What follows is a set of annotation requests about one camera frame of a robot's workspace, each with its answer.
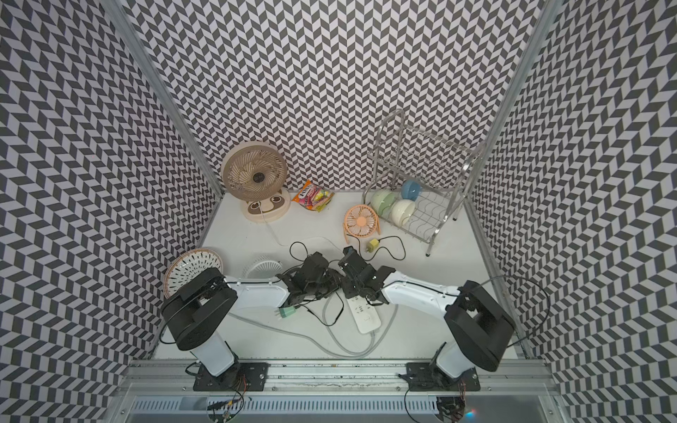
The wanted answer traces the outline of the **small orange desk fan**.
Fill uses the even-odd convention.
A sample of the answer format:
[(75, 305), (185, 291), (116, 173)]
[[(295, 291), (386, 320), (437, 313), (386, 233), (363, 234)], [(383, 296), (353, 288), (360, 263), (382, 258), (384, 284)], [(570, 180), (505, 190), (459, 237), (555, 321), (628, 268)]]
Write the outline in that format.
[(366, 204), (353, 206), (344, 217), (343, 232), (346, 241), (349, 236), (361, 239), (381, 234), (379, 216)]

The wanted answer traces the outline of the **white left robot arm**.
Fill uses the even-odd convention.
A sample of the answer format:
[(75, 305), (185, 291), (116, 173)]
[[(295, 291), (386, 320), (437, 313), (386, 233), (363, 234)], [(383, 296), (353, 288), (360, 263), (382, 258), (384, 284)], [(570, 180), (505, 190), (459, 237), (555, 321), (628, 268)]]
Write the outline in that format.
[(218, 268), (201, 271), (164, 300), (161, 316), (176, 347), (191, 353), (215, 377), (238, 365), (218, 333), (228, 313), (245, 308), (297, 308), (341, 287), (342, 276), (316, 252), (271, 278), (232, 278)]

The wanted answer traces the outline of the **cream ceramic bowl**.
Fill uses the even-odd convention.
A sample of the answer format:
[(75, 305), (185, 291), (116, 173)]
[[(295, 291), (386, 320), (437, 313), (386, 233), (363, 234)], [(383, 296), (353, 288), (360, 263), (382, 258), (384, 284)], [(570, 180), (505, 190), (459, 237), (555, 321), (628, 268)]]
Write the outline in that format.
[(391, 208), (390, 220), (397, 227), (403, 227), (414, 215), (416, 203), (409, 199), (400, 199)]

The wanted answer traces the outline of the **green plug adapter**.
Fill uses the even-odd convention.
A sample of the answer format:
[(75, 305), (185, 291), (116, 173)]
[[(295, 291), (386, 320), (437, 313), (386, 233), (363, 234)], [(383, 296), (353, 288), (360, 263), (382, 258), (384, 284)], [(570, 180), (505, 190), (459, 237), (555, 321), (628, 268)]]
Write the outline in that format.
[(294, 315), (296, 311), (297, 311), (296, 307), (283, 307), (278, 308), (276, 314), (278, 316), (278, 319), (284, 319), (290, 317), (291, 315)]

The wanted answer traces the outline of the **colourful snack bag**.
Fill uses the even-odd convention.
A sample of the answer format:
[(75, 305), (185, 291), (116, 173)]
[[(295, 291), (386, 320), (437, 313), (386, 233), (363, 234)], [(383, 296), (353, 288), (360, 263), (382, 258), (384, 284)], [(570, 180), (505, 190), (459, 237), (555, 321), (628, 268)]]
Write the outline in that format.
[(292, 201), (302, 206), (304, 209), (314, 212), (321, 212), (331, 203), (334, 192), (313, 183), (306, 181), (299, 192), (293, 197)]

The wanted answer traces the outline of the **beige panda desk fan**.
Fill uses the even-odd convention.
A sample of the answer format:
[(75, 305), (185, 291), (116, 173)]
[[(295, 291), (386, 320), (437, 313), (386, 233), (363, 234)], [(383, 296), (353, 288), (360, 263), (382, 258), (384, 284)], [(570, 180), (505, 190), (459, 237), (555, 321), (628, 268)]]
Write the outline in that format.
[(244, 142), (231, 149), (221, 165), (221, 181), (241, 201), (243, 216), (255, 223), (281, 219), (291, 206), (284, 188), (287, 162), (264, 142)]

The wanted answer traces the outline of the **green ceramic bowl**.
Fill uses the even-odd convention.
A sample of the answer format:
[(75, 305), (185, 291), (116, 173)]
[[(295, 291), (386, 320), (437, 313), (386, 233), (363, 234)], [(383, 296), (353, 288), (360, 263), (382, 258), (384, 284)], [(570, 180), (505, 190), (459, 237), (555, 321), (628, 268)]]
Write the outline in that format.
[(397, 194), (391, 190), (377, 190), (370, 199), (370, 206), (379, 216), (384, 216), (397, 199)]

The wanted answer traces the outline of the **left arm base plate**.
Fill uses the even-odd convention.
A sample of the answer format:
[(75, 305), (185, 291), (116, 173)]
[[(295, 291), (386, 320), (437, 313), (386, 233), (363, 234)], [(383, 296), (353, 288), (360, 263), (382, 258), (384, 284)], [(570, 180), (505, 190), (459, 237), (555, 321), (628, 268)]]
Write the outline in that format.
[(264, 390), (270, 365), (264, 361), (237, 362), (219, 376), (211, 375), (204, 365), (200, 365), (193, 384), (197, 392), (245, 391), (259, 392)]

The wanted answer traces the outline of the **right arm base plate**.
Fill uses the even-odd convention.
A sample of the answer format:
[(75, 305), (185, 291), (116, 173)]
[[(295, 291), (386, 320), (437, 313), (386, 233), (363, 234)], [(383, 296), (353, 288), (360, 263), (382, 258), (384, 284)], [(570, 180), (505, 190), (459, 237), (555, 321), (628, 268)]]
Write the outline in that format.
[(432, 363), (410, 361), (405, 365), (405, 372), (398, 374), (404, 380), (410, 391), (453, 391), (476, 392), (481, 390), (480, 380), (476, 369), (465, 371), (460, 377), (452, 378)]

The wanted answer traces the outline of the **yellow plug adapter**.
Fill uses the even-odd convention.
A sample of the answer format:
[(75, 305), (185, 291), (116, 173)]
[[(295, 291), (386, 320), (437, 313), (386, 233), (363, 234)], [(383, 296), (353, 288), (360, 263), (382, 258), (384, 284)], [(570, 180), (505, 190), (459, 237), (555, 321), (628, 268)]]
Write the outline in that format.
[(375, 238), (368, 241), (366, 245), (366, 252), (375, 253), (380, 246), (380, 240)]

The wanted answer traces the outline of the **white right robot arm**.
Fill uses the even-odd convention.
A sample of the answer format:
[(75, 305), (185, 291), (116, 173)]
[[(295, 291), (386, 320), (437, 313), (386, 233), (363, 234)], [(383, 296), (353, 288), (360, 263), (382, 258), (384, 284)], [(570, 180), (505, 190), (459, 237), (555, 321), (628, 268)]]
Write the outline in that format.
[(352, 246), (343, 248), (338, 267), (349, 289), (365, 300), (405, 306), (445, 322), (453, 340), (435, 354), (434, 370), (457, 380), (472, 368), (499, 368), (516, 324), (483, 285), (467, 280), (461, 287), (449, 287), (410, 278), (389, 266), (376, 269)]

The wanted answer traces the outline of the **silver metal dish rack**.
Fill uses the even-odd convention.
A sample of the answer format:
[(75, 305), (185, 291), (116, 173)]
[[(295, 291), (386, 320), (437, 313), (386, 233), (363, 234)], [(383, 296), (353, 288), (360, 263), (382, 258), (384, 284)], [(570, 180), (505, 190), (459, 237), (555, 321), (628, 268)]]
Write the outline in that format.
[(361, 200), (367, 204), (380, 189), (403, 197), (402, 187), (409, 181), (420, 186), (411, 217), (400, 223), (391, 215), (382, 220), (425, 243), (430, 256), (444, 225), (458, 219), (487, 152), (486, 141), (469, 146), (418, 128), (407, 121), (405, 111), (396, 109), (377, 127)]

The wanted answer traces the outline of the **white power strip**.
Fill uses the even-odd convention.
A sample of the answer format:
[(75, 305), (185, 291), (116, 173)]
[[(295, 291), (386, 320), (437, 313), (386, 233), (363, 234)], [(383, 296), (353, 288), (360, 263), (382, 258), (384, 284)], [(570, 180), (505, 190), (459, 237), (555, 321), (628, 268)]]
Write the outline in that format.
[(366, 335), (381, 328), (382, 321), (376, 308), (369, 305), (364, 298), (361, 296), (349, 298), (347, 305), (359, 333)]

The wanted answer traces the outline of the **small white desk fan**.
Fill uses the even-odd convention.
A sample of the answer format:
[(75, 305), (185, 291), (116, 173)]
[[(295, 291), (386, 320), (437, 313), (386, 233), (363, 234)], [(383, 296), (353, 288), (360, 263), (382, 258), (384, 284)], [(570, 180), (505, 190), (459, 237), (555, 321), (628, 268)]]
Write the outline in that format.
[(274, 278), (282, 271), (283, 265), (280, 261), (271, 257), (259, 257), (243, 270), (243, 278), (263, 280), (264, 278)]

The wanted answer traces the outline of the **woven patterned basket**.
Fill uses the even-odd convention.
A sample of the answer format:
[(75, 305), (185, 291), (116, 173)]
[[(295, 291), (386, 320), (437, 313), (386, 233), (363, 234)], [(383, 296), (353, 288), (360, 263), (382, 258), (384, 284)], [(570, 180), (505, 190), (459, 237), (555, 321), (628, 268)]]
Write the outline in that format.
[(167, 269), (163, 280), (163, 293), (166, 299), (174, 295), (182, 286), (191, 282), (208, 269), (223, 271), (223, 261), (213, 250), (198, 248), (178, 257)]

